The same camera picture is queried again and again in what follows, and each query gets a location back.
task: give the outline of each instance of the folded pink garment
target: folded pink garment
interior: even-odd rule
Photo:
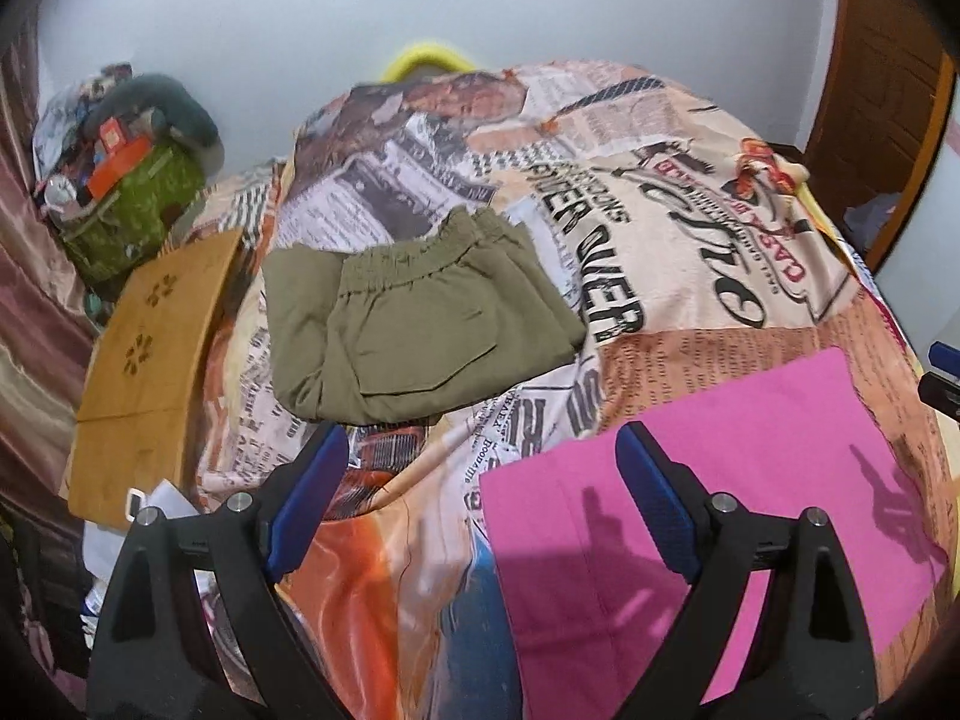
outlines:
[[[833,521],[881,652],[947,565],[920,495],[861,404],[840,349],[647,410],[643,422],[707,490],[762,514]],[[616,469],[608,430],[480,480],[528,720],[608,720],[688,588],[670,573]],[[736,685],[767,575],[754,574],[705,700]]]

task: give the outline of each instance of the olive green shorts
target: olive green shorts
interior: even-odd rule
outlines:
[[[586,329],[526,228],[457,208],[425,241],[263,265],[277,400],[305,419],[405,422],[572,362]]]

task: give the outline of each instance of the metal screw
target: metal screw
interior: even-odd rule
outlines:
[[[822,528],[827,522],[830,522],[827,513],[823,509],[818,509],[816,506],[806,510],[806,518],[818,528]]]
[[[160,509],[155,506],[148,506],[136,513],[137,525],[152,525],[157,522],[160,516]]]
[[[227,498],[227,508],[232,512],[243,512],[253,503],[253,495],[249,493],[234,493]]]
[[[729,493],[717,493],[713,498],[710,498],[710,505],[717,509],[717,512],[723,512],[723,514],[729,514],[730,512],[735,512],[736,507],[740,504]]]

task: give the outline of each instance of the door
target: door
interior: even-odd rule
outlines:
[[[919,193],[943,131],[952,79],[937,35],[914,1],[840,0],[824,98],[805,162],[810,188],[841,230],[848,208],[879,194],[901,195],[894,215],[905,221],[904,207],[916,197],[904,190],[916,184],[914,194]],[[939,97],[943,106],[937,105]],[[934,148],[925,156],[930,141]],[[919,181],[911,181],[915,172]],[[890,232],[877,243],[889,239],[889,247]],[[869,259],[878,262],[875,255],[870,252]]]

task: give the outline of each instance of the pink satin curtain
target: pink satin curtain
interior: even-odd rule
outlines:
[[[83,285],[32,203],[35,18],[0,58],[0,496],[64,526],[61,486],[92,348]]]

